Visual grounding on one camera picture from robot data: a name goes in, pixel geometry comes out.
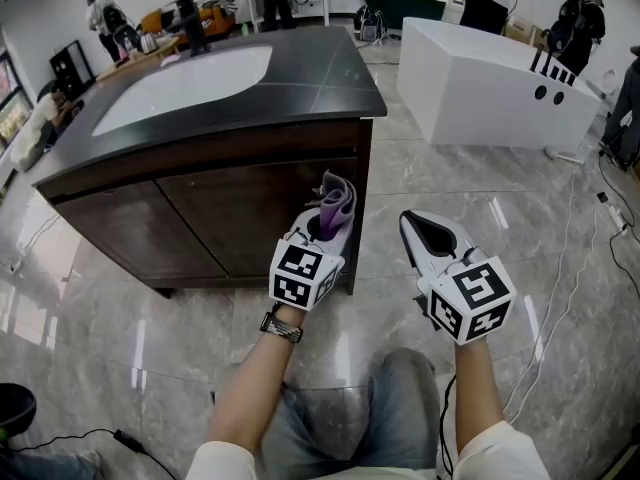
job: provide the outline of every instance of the gray tile floor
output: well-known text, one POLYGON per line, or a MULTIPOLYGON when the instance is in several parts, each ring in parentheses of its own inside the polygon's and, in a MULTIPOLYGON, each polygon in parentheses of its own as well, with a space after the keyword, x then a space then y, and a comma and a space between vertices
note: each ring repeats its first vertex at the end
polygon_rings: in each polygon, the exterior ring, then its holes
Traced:
MULTIPOLYGON (((382 63, 397 61, 399 51, 399 43, 389 41, 361 53, 368 62, 382 63)), ((532 319, 541 323, 550 302, 573 180, 567 250, 545 339, 589 252, 594 218, 595 247, 571 312, 544 356, 540 382, 515 425, 534 439, 552 478, 595 479, 640 420, 640 301, 613 263, 608 240, 615 230, 596 198, 606 191, 620 204, 598 170, 602 122, 594 123, 581 146, 584 167, 552 162, 534 150, 430 146, 396 92, 397 70, 371 66, 389 116, 374 124, 355 293, 337 291, 309 315, 287 380, 303 390, 323 446, 342 457, 353 450, 365 424, 368 372, 388 351, 411 347, 426 354, 444 391, 454 370, 452 345, 412 300, 416 277, 398 234, 400 212, 417 208, 465 225, 477 243, 505 262, 519 291, 506 327, 489 338, 506 401, 532 357, 532 319)), ((606 163, 604 170, 639 208, 637 181, 606 163)), ((0 260, 15 256, 53 215, 18 178, 0 207, 0 260)), ((614 247, 640 279, 640 244, 629 235, 614 247)), ((56 221, 17 276, 0 270, 0 382, 28 386, 39 404, 20 441, 122 428, 184 475, 204 436, 210 392, 220 386, 224 368, 241 361, 256 342, 268 307, 263 290, 189 290, 164 300, 56 221)), ((536 360, 509 416, 538 368, 536 360)), ((453 444, 453 411, 445 430, 453 444)), ((103 454, 115 479, 162 478, 155 464, 105 435, 58 442, 45 453, 90 447, 103 454)))

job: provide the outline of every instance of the wristwatch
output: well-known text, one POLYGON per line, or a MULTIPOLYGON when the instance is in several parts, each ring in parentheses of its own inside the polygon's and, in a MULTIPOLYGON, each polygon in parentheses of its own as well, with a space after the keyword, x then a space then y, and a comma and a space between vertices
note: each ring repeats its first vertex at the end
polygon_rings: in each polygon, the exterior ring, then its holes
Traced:
POLYGON ((267 314, 264 315, 260 330, 280 336, 291 343, 299 343, 302 339, 302 329, 300 329, 300 327, 294 327, 293 325, 278 320, 270 311, 267 311, 267 314))

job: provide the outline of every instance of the black countertop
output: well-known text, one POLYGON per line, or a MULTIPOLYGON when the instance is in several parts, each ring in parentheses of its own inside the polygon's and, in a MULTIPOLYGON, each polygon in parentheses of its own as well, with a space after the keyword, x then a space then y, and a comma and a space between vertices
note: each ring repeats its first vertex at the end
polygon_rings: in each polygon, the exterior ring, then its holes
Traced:
MULTIPOLYGON (((215 43, 207 55, 256 45, 271 45, 273 51, 264 78, 249 89, 93 136, 96 125, 122 93, 156 68, 107 80, 29 172, 31 183, 38 186, 107 158, 188 137, 279 123, 387 114, 382 96, 344 27, 305 27, 237 37, 215 43)), ((170 69, 189 59, 185 52, 181 60, 159 69, 170 69)))

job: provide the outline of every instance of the white sink basin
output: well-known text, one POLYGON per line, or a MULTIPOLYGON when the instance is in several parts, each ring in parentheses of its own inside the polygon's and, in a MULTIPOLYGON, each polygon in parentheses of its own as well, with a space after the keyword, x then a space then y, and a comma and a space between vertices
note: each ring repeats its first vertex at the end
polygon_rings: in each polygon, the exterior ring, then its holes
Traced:
POLYGON ((204 55, 138 80, 116 100, 92 135, 238 94, 264 78, 272 49, 251 46, 204 55))

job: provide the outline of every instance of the wall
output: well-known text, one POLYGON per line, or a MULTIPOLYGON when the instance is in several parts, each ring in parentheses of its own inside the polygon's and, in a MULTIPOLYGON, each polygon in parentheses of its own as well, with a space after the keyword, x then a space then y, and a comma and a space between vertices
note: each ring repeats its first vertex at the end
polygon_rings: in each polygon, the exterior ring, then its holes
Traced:
MULTIPOLYGON (((134 23, 173 0, 115 0, 134 23)), ((246 0, 238 0, 238 20, 248 20, 246 0)), ((94 74, 111 60, 87 27, 86 0, 10 0, 0 9, 0 26, 16 70, 30 97, 53 78, 49 59, 78 39, 94 74)))
MULTIPOLYGON (((558 10, 564 1, 518 0, 514 13, 547 28, 558 18, 558 10)), ((511 0, 512 7, 514 4, 515 0, 511 0)), ((613 68, 618 72, 621 84, 624 72, 635 58, 629 48, 640 44, 640 0, 604 0, 604 4, 607 34, 581 78, 590 78, 597 83, 605 70, 613 68)))

